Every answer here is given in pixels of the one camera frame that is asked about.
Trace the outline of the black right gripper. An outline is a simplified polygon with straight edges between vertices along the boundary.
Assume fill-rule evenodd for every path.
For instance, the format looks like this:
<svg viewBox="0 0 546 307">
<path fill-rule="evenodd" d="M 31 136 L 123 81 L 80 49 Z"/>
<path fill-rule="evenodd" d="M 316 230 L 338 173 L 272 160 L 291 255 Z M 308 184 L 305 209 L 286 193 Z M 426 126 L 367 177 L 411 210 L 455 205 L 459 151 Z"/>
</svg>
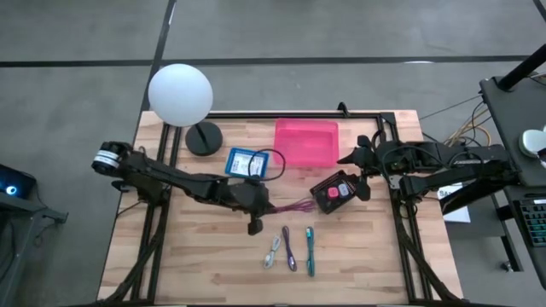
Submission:
<svg viewBox="0 0 546 307">
<path fill-rule="evenodd" d="M 361 201 L 368 201 L 371 198 L 368 177 L 382 176 L 388 184 L 391 183 L 383 157 L 389 150 L 397 150 L 399 146 L 400 141 L 388 141 L 375 148 L 367 136 L 361 135 L 357 137 L 357 146 L 354 147 L 352 152 L 337 161 L 339 165 L 362 165 L 361 177 L 358 178 L 355 184 L 355 195 Z"/>
</svg>

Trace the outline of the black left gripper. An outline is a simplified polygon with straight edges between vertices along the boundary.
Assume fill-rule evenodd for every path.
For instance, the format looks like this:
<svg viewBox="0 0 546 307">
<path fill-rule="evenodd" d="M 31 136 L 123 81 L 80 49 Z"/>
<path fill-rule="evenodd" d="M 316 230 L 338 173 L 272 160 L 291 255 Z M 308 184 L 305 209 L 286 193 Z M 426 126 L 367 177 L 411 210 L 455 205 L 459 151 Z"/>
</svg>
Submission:
<svg viewBox="0 0 546 307">
<path fill-rule="evenodd" d="M 229 185 L 229 205 L 232 209 L 243 211 L 250 216 L 247 233 L 251 236 L 263 230 L 260 217 L 272 214 L 276 210 L 270 203 L 269 189 L 262 182 L 252 179 Z"/>
</svg>

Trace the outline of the white printed product box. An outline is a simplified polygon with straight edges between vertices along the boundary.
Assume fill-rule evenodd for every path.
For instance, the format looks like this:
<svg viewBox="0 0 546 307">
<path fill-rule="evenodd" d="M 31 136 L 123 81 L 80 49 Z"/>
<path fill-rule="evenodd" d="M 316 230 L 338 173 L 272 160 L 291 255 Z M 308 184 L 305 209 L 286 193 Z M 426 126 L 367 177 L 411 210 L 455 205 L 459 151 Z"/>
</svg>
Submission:
<svg viewBox="0 0 546 307">
<path fill-rule="evenodd" d="M 264 166 L 264 158 L 262 156 L 246 153 L 235 153 L 231 165 L 229 167 L 230 174 L 240 176 L 260 176 Z"/>
</svg>

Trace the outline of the pink translucent plastic bin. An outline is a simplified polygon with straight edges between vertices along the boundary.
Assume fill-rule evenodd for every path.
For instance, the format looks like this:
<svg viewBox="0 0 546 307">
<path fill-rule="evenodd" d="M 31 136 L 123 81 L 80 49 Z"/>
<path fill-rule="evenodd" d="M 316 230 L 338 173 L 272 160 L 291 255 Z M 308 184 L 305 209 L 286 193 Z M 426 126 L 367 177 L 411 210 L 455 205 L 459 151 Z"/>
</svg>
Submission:
<svg viewBox="0 0 546 307">
<path fill-rule="evenodd" d="M 340 153 L 339 126 L 327 120 L 278 119 L 273 145 L 286 166 L 335 166 Z"/>
</svg>

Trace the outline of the black mesh plastic basket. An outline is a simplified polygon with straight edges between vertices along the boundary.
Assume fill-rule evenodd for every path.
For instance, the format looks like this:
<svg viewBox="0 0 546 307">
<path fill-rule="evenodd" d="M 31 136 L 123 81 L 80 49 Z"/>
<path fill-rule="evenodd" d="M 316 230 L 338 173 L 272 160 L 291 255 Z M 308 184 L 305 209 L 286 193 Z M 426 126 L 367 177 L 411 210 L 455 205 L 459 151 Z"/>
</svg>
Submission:
<svg viewBox="0 0 546 307">
<path fill-rule="evenodd" d="M 359 176 L 337 171 L 310 189 L 321 211 L 329 214 L 355 197 Z"/>
</svg>

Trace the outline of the blue plastic basket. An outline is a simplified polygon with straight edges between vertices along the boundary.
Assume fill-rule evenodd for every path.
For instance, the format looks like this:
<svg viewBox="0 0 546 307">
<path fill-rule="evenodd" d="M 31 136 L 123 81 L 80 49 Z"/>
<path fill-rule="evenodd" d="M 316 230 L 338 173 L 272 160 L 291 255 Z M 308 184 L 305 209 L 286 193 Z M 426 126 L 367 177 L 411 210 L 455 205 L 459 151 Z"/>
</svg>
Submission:
<svg viewBox="0 0 546 307">
<path fill-rule="evenodd" d="M 232 148 L 232 149 L 230 149 L 229 155 L 228 155 L 228 158 L 227 158 L 227 162 L 226 162 L 226 166 L 225 166 L 225 170 L 224 170 L 224 172 L 227 175 L 232 176 L 232 177 L 251 177 L 251 176 L 240 176 L 240 175 L 230 174 L 229 173 L 229 167 L 231 165 L 231 162 L 232 162 L 232 159 L 233 159 L 235 153 L 251 154 L 252 156 L 256 156 L 256 155 L 262 156 L 264 158 L 264 166 L 263 166 L 261 175 L 258 176 L 258 177 L 265 178 L 267 168 L 268 168 L 269 155 L 266 152 L 258 152 L 258 151 L 253 151 L 253 150 L 245 149 L 245 148 Z"/>
</svg>

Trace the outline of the white paper sheet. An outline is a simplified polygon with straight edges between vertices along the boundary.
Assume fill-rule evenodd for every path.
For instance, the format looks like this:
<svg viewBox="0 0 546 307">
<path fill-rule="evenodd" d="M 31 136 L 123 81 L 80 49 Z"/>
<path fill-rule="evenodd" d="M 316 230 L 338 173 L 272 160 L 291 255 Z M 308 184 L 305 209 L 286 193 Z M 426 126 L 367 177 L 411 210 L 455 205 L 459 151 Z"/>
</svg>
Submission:
<svg viewBox="0 0 546 307">
<path fill-rule="evenodd" d="M 438 190 L 437 196 L 440 200 L 442 200 L 443 198 L 449 196 L 450 194 L 458 191 L 462 187 L 463 187 L 463 184 L 461 182 L 444 186 Z M 449 214 L 444 214 L 444 220 L 448 223 L 471 223 L 469 211 L 466 206 L 456 211 L 453 211 Z"/>
</svg>

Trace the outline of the white globe table lamp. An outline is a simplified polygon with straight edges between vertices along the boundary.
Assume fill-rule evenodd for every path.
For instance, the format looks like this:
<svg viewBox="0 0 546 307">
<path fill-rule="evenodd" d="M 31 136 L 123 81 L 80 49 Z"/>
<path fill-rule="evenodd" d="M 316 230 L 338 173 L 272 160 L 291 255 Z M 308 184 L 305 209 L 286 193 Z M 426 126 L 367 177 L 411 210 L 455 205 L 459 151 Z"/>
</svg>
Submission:
<svg viewBox="0 0 546 307">
<path fill-rule="evenodd" d="M 162 67 L 150 80 L 148 101 L 165 123 L 185 128 L 185 144 L 196 156 L 216 153 L 223 144 L 220 128 L 206 117 L 214 101 L 212 85 L 199 69 L 186 64 Z"/>
</svg>

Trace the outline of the black side table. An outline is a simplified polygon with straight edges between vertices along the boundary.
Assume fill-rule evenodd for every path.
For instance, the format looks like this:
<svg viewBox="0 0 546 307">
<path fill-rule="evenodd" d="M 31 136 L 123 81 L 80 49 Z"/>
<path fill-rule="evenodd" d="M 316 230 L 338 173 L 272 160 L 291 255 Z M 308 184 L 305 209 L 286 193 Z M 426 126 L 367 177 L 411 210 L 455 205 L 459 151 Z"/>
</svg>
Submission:
<svg viewBox="0 0 546 307">
<path fill-rule="evenodd" d="M 546 85 L 525 78 L 513 89 L 504 91 L 491 78 L 480 81 L 479 86 L 502 144 L 518 171 L 519 182 L 503 191 L 537 278 L 546 290 L 546 230 L 541 230 L 537 238 L 531 235 L 532 213 L 542 213 L 546 222 L 546 167 L 540 159 L 520 150 L 520 137 L 525 131 L 541 131 L 546 127 Z"/>
</svg>

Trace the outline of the white round object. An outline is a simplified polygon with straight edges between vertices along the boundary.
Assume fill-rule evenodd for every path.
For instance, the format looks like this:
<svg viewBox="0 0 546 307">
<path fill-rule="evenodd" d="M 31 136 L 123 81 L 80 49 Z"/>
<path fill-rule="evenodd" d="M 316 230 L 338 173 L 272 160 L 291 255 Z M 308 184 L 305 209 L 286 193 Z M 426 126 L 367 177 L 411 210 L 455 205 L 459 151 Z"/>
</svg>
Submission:
<svg viewBox="0 0 546 307">
<path fill-rule="evenodd" d="M 541 130 L 525 130 L 518 140 L 520 151 L 531 158 L 546 155 L 546 125 Z"/>
</svg>

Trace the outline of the black keyboard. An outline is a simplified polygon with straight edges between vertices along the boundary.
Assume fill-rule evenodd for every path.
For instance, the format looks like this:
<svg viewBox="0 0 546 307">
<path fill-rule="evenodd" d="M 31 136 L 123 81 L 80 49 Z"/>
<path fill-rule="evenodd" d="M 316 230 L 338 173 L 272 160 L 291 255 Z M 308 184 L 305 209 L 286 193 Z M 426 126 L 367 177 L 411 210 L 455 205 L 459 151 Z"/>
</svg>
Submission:
<svg viewBox="0 0 546 307">
<path fill-rule="evenodd" d="M 546 199 L 522 200 L 520 213 L 531 244 L 546 246 Z"/>
</svg>

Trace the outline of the black pole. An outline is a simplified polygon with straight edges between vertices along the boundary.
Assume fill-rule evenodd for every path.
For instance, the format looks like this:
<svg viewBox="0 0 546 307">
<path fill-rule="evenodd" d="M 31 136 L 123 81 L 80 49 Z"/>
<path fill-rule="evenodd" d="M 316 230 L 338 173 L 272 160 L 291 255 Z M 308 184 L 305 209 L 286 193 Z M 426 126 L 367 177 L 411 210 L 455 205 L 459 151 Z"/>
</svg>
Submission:
<svg viewBox="0 0 546 307">
<path fill-rule="evenodd" d="M 536 68 L 546 62 L 546 43 L 523 60 L 516 68 L 504 77 L 496 80 L 497 88 L 510 91 L 519 81 L 528 77 Z"/>
</svg>

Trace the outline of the grey metal stand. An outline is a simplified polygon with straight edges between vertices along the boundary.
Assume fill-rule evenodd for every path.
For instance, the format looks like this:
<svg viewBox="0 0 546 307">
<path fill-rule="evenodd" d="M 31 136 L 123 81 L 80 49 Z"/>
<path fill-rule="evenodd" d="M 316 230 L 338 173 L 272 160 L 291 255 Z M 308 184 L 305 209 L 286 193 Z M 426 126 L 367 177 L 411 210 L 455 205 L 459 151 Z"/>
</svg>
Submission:
<svg viewBox="0 0 546 307">
<path fill-rule="evenodd" d="M 68 214 L 37 201 L 0 193 L 0 240 L 6 239 L 7 263 L 0 260 L 0 307 L 11 307 L 41 222 L 65 223 Z"/>
</svg>

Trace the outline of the black device with blue light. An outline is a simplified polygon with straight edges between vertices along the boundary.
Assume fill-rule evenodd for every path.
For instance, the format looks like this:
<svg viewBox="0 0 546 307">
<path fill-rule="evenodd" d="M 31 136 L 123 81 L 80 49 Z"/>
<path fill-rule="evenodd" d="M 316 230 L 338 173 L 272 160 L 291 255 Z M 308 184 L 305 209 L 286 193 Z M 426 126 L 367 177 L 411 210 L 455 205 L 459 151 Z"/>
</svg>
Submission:
<svg viewBox="0 0 546 307">
<path fill-rule="evenodd" d="M 36 183 L 32 175 L 0 164 L 0 193 L 28 200 Z"/>
</svg>

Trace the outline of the black aluminium table frame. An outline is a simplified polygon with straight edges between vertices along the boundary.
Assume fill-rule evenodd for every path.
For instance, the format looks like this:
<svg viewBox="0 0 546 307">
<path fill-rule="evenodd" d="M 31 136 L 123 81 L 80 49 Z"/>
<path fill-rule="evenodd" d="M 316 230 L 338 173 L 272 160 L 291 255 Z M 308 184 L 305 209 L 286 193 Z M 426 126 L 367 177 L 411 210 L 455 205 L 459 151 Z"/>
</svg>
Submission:
<svg viewBox="0 0 546 307">
<path fill-rule="evenodd" d="M 167 164 L 183 171 L 224 173 L 232 148 L 271 148 L 277 118 L 328 119 L 337 122 L 340 156 L 357 145 L 357 136 L 372 136 L 380 125 L 387 139 L 420 141 L 421 127 L 416 111 L 351 111 L 344 118 L 341 111 L 269 111 L 213 112 L 209 119 L 224 134 L 224 145 L 210 157 L 189 153 L 183 140 L 186 131 L 163 127 L 152 112 L 144 112 L 138 125 L 136 148 L 146 148 L 151 158 L 165 156 Z M 268 182 L 270 199 L 275 206 L 289 205 L 307 197 L 309 189 L 338 169 L 357 172 L 352 165 L 337 168 L 293 168 Z M 264 230 L 247 234 L 249 216 L 216 206 L 196 203 L 179 189 L 173 189 L 171 204 L 147 209 L 142 204 L 116 219 L 97 300 L 107 305 L 135 264 L 139 248 L 147 243 L 158 223 L 165 226 L 164 240 L 157 257 L 149 262 L 135 281 L 134 290 L 116 305 L 217 305 L 217 304 L 407 304 L 408 298 L 436 298 L 438 294 L 420 281 L 422 273 L 410 256 L 401 261 L 392 205 L 384 180 L 369 180 L 372 199 L 354 199 L 329 215 L 319 210 L 309 213 L 289 211 L 263 217 Z M 419 230 L 427 261 L 439 279 L 456 296 L 462 290 L 450 248 L 444 220 L 434 200 L 419 204 L 416 220 L 409 233 Z M 273 238 L 282 237 L 282 227 L 289 227 L 289 243 L 298 269 L 288 268 L 287 254 L 281 244 L 273 267 L 263 261 Z M 305 229 L 315 230 L 316 275 L 308 276 Z"/>
</svg>

